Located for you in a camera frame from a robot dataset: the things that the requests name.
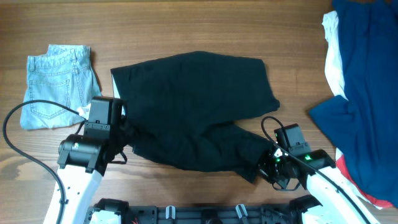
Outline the dark green shorts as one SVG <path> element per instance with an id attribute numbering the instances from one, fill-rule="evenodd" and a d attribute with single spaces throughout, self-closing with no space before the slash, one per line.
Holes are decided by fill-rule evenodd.
<path id="1" fill-rule="evenodd" d="M 257 58 L 190 52 L 113 68 L 126 104 L 120 141 L 138 156 L 182 170 L 233 171 L 254 182 L 267 139 L 236 122 L 276 111 Z"/>

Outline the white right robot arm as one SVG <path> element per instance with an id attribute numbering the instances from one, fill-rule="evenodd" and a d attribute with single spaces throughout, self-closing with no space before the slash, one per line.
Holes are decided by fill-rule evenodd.
<path id="1" fill-rule="evenodd" d="M 301 186 L 309 192 L 289 203 L 291 223 L 379 223 L 321 149 L 296 156 L 268 153 L 260 160 L 259 173 L 276 190 L 288 191 L 290 180 L 296 179 L 298 184 L 291 190 Z"/>

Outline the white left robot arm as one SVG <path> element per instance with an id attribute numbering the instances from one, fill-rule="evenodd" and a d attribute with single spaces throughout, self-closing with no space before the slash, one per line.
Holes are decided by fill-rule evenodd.
<path id="1" fill-rule="evenodd" d="M 59 145 L 57 177 L 44 223 L 84 223 L 108 164 L 127 145 L 126 119 L 89 120 L 84 133 L 71 134 Z"/>

